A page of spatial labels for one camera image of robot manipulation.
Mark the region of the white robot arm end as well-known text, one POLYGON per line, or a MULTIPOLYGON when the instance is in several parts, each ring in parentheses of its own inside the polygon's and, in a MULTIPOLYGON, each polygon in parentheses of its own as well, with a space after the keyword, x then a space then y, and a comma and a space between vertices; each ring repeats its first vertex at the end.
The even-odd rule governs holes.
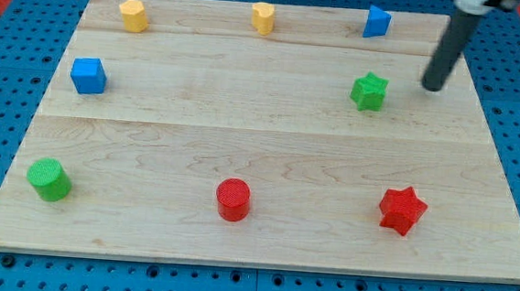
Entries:
POLYGON ((454 5, 469 15, 484 16, 493 9, 513 12, 520 0, 453 0, 454 5))

